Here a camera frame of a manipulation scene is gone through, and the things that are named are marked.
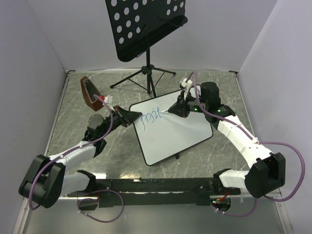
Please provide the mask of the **white rectangular whiteboard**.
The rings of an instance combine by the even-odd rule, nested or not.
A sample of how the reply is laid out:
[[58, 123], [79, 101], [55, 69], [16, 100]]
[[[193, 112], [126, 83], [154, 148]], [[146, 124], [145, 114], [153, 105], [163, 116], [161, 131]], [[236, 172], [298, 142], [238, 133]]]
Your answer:
[[213, 129], [202, 113], [191, 112], [187, 118], [167, 110], [176, 101], [180, 91], [137, 102], [130, 111], [142, 112], [134, 122], [145, 164], [152, 166], [213, 136]]

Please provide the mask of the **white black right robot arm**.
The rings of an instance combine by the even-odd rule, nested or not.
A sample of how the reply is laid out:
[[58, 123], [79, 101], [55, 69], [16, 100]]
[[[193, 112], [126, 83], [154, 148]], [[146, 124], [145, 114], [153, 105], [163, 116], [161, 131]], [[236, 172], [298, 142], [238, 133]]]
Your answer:
[[219, 88], [214, 82], [204, 82], [190, 94], [192, 82], [184, 79], [177, 101], [168, 109], [176, 116], [187, 118], [191, 112], [203, 113], [205, 119], [222, 133], [240, 152], [249, 166], [247, 171], [224, 169], [214, 174], [213, 189], [224, 194], [229, 188], [247, 190], [260, 198], [284, 186], [286, 160], [281, 153], [273, 153], [251, 135], [236, 113], [221, 103]]

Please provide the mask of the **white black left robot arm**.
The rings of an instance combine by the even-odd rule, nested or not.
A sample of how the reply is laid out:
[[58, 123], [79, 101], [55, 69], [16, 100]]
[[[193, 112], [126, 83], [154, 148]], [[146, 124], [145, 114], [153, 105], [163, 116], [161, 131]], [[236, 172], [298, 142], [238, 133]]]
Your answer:
[[128, 127], [142, 116], [141, 112], [129, 111], [116, 105], [108, 117], [94, 114], [89, 118], [87, 130], [78, 145], [56, 155], [36, 156], [19, 186], [19, 194], [50, 208], [58, 198], [73, 192], [86, 196], [96, 191], [96, 176], [85, 170], [68, 175], [67, 172], [79, 164], [97, 157], [107, 142], [104, 139], [119, 126]]

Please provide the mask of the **brown wooden metronome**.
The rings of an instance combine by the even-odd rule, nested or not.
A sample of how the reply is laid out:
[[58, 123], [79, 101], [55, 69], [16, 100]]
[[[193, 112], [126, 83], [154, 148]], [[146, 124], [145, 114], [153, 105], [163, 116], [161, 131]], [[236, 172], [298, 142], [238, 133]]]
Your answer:
[[88, 107], [94, 111], [100, 110], [103, 107], [103, 104], [98, 98], [94, 97], [94, 95], [100, 97], [102, 100], [104, 100], [104, 96], [99, 92], [88, 77], [84, 76], [80, 80], [80, 84], [83, 99]]

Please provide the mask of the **black perforated music stand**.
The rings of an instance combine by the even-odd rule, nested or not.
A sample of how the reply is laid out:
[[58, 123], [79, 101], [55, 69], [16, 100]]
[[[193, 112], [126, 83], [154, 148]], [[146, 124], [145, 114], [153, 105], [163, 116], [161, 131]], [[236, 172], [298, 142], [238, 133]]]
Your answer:
[[106, 7], [112, 28], [117, 58], [122, 62], [146, 55], [146, 64], [132, 75], [112, 84], [114, 88], [143, 74], [147, 79], [144, 90], [156, 96], [154, 70], [175, 75], [173, 71], [151, 64], [151, 47], [188, 21], [184, 0], [107, 0]]

